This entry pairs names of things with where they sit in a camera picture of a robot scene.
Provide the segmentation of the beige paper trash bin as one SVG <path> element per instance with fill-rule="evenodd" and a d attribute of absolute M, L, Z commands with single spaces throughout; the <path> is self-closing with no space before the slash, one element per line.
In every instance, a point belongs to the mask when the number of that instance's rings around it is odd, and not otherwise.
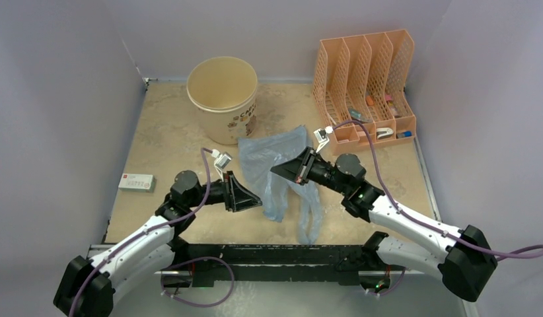
<path fill-rule="evenodd" d="M 201 128 L 222 145 L 235 145 L 254 132 L 257 90 L 258 76 L 251 64 L 229 56 L 201 62 L 186 83 Z"/>

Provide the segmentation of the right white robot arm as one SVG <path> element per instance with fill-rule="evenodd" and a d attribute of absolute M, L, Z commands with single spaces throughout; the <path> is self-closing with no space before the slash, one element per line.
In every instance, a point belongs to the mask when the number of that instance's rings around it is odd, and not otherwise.
<path fill-rule="evenodd" d="M 482 251 L 489 243 L 479 228 L 468 225 L 460 229 L 391 201 L 386 192 L 366 181 L 366 170 L 355 154 L 342 154 L 331 163 L 307 147 L 270 171 L 299 185 L 314 182 L 342 194 L 341 205 L 351 216 L 407 238 L 401 242 L 383 232 L 375 233 L 362 251 L 369 268 L 387 264 L 421 271 L 469 302 L 478 300 L 497 268 L 495 256 Z"/>

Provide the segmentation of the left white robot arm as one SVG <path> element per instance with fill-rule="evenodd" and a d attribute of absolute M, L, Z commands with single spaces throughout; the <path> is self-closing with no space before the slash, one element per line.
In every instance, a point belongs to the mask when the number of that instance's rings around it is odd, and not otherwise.
<path fill-rule="evenodd" d="M 53 304 L 66 316 L 109 316 L 117 303 L 144 278 L 188 263 L 179 235 L 195 219 L 199 206 L 222 203 L 237 212 L 262 206 L 261 199 L 242 186 L 231 171 L 201 185 L 191 170 L 178 173 L 163 203 L 133 234 L 102 253 L 71 260 L 61 278 Z"/>

